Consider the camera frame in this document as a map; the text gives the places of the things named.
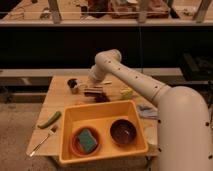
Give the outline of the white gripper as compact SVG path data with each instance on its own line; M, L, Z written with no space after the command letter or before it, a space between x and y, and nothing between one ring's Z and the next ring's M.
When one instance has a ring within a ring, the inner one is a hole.
M93 83L91 83L89 80L83 81L82 85L85 87L88 87L89 89L94 89L95 84L94 83L100 83L104 79L104 72L96 65L93 65L89 71L89 80Z

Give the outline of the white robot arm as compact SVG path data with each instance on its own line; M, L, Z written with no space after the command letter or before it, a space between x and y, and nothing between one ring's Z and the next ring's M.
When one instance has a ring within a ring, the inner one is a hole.
M158 171L213 171L210 116L200 93L171 87L126 67L121 59L116 49L98 53L89 80L100 83L112 74L157 107Z

